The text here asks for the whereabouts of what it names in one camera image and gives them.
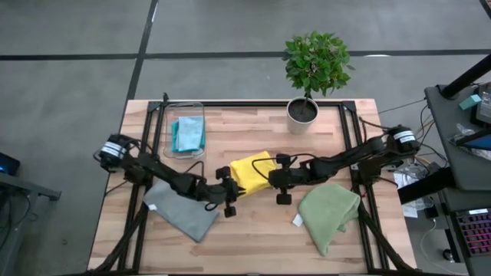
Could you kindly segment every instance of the soil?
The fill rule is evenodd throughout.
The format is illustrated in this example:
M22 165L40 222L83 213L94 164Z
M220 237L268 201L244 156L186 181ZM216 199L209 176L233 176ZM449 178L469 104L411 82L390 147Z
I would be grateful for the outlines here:
M288 106L288 114L290 114L290 116L293 119L297 120L298 122L308 123L316 118L317 109L315 108L315 105L313 103L308 101L305 105L303 113L300 114L303 105L304 105L303 99L295 100L294 102L290 103L290 105Z

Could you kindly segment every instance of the plant pot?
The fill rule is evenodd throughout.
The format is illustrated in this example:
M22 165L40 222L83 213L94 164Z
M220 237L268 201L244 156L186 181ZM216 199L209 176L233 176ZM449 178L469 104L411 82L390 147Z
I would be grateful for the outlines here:
M319 106L314 100L307 98L305 106L304 101L305 97L296 97L286 106L287 127L291 134L305 133L319 113Z

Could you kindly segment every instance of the white pot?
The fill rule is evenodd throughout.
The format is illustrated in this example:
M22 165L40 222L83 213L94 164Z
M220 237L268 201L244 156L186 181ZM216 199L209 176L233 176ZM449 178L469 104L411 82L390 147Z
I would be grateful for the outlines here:
M308 127L314 123L315 119L317 119L317 116L319 114L319 106L310 98L307 98L307 100L314 104L314 107L317 111L317 115L315 116L315 118L313 120L311 120L310 122L298 122L297 120L293 119L292 116L290 116L290 113L288 112L288 108L290 107L290 104L293 103L294 101L297 101L297 100L304 100L305 97L296 97L296 98L293 98L292 100L290 100L290 102L288 103L288 105L286 106L286 115L287 115L287 127L288 127L288 131L291 133L291 134L296 134L296 135L299 135L299 134L303 134L307 131Z

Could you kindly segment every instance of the white label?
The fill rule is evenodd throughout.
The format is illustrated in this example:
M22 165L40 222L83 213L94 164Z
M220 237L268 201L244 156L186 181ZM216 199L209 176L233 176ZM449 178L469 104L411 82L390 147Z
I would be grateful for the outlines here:
M394 135L394 139L399 139L399 138L404 137L404 136L414 136L414 134L412 131L406 130L406 131L403 131L401 133Z
M477 215L477 214L486 214L488 212L488 209L477 209L477 210L470 210L469 214L470 215Z
M416 138L414 138L414 136L406 136L406 137L400 138L401 143L406 143L406 142L414 141L414 140L416 140Z
M110 155L113 155L113 156L116 156L116 157L119 157L120 159L123 159L123 153L119 153L117 150L115 149L111 149L107 146L103 146L101 151L105 152L105 153L109 153Z
M297 214L295 216L295 218L293 219L293 222L292 223L294 225L297 225L297 227L300 227L304 223L304 220L302 219L302 217L300 216L300 214Z
M116 143L112 143L112 142L106 142L104 144L104 146L108 147L108 148L111 148L113 150L116 150L116 151L121 151L122 153L126 153L126 149L124 149L123 147L121 147L120 145L116 144Z

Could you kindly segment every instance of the green leaves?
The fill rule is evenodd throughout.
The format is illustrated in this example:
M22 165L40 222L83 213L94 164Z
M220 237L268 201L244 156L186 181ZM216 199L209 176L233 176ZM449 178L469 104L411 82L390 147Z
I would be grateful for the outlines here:
M285 42L286 44L286 47L290 50L290 51L294 51L296 49L295 47L295 43L294 42L291 42L291 41L286 41Z
M302 80L302 84L305 88L307 88L310 85L310 79L306 77L305 79Z
M286 77L292 81L293 87L304 88L307 95L313 90L321 91L326 96L328 89L340 89L351 79L343 72L345 67L354 70L348 64L348 47L334 34L313 31L294 36L285 45L287 49L283 60L287 61Z

